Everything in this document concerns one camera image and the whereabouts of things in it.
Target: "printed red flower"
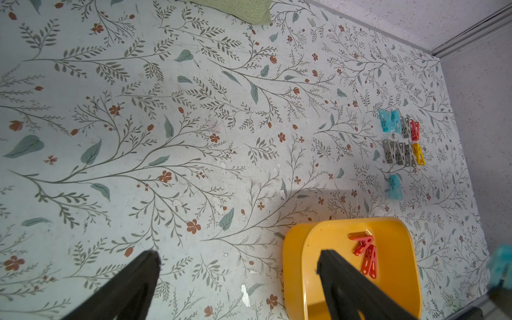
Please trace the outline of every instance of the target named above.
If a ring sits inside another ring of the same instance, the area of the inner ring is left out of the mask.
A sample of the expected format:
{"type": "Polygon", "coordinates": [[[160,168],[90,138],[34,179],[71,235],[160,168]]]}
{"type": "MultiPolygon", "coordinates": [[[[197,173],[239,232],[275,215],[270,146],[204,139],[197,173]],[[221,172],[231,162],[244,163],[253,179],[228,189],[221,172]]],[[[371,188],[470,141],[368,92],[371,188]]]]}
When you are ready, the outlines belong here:
{"type": "Polygon", "coordinates": [[[167,183],[167,181],[172,180],[172,172],[167,172],[166,170],[162,171],[162,175],[158,177],[158,180],[163,181],[163,183],[167,183]]]}
{"type": "Polygon", "coordinates": [[[270,305],[270,310],[278,305],[278,297],[271,294],[270,298],[267,298],[267,305],[270,305]]]}
{"type": "Polygon", "coordinates": [[[10,271],[10,270],[18,271],[19,266],[24,263],[25,263],[25,260],[18,259],[18,257],[13,255],[10,260],[7,260],[4,262],[4,266],[6,266],[5,270],[6,271],[10,271]]]}
{"type": "Polygon", "coordinates": [[[192,234],[196,234],[197,231],[201,231],[201,225],[197,224],[196,219],[187,222],[187,227],[187,231],[192,232],[192,234]]]}
{"type": "Polygon", "coordinates": [[[94,24],[94,27],[91,30],[94,32],[94,34],[98,34],[101,33],[104,29],[102,25],[94,24]]]}
{"type": "Polygon", "coordinates": [[[217,142],[219,142],[219,140],[220,140],[220,137],[218,135],[216,135],[215,133],[210,136],[210,141],[213,143],[217,143],[217,142]]]}
{"type": "Polygon", "coordinates": [[[120,106],[113,105],[112,108],[109,109],[111,115],[119,115],[119,111],[121,110],[120,106]]]}
{"type": "Polygon", "coordinates": [[[133,247],[130,247],[130,248],[126,249],[126,251],[124,252],[124,256],[128,258],[130,256],[130,254],[132,254],[132,252],[133,252],[133,247]]]}
{"type": "Polygon", "coordinates": [[[53,165],[53,163],[56,161],[57,161],[57,158],[54,158],[53,156],[49,156],[48,160],[45,160],[45,163],[49,163],[49,164],[53,165]]]}
{"type": "Polygon", "coordinates": [[[20,131],[21,129],[23,129],[23,123],[21,121],[18,121],[18,120],[13,120],[11,121],[11,125],[9,126],[9,129],[11,129],[12,131],[20,131]]]}
{"type": "Polygon", "coordinates": [[[214,312],[214,309],[211,307],[211,306],[208,306],[206,308],[204,308],[204,316],[206,318],[208,318],[209,316],[211,316],[211,314],[214,312]]]}

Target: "white wall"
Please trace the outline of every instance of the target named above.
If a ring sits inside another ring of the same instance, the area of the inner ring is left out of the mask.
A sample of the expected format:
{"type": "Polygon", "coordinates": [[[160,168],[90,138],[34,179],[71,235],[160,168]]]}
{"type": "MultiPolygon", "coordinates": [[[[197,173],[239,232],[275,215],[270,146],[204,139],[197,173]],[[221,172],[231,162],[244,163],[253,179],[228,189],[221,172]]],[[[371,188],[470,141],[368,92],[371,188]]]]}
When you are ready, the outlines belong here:
{"type": "Polygon", "coordinates": [[[493,252],[512,244],[512,25],[441,64],[493,252]]]}
{"type": "Polygon", "coordinates": [[[432,50],[510,4],[511,0],[314,0],[432,50]]]}

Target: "white scuff mark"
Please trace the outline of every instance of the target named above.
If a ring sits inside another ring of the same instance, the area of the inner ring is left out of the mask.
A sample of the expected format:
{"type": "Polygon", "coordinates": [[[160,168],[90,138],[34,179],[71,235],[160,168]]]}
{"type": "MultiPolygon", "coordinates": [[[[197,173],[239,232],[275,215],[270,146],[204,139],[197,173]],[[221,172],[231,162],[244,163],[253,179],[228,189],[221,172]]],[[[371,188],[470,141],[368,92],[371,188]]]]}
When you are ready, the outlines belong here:
{"type": "Polygon", "coordinates": [[[244,305],[248,308],[251,307],[251,302],[249,301],[249,294],[247,293],[247,290],[245,289],[245,285],[242,285],[242,302],[244,305]]]}

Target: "orange clothespin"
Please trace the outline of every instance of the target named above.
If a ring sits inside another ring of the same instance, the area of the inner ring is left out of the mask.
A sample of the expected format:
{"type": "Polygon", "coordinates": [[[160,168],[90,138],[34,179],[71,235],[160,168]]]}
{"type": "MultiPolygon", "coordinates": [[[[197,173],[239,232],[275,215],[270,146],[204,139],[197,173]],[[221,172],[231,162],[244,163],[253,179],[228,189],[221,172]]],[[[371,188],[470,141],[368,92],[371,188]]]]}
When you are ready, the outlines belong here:
{"type": "Polygon", "coordinates": [[[375,240],[371,234],[364,237],[349,237],[349,239],[359,241],[358,247],[354,250],[354,254],[357,256],[361,255],[365,248],[375,240]]]}
{"type": "Polygon", "coordinates": [[[364,275],[370,275],[372,279],[377,278],[377,247],[373,244],[369,245],[368,249],[366,249],[361,272],[364,275]]]}

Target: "yellow clothespin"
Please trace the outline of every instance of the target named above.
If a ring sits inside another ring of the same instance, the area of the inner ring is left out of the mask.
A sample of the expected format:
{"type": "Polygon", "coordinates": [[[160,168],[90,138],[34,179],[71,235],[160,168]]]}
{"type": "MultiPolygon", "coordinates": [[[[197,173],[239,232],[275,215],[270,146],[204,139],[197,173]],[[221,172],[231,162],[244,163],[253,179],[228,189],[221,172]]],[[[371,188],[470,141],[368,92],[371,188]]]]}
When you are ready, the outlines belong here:
{"type": "Polygon", "coordinates": [[[416,156],[416,162],[418,165],[425,165],[425,158],[423,157],[423,152],[421,151],[421,145],[419,145],[419,143],[413,143],[413,152],[416,156]]]}

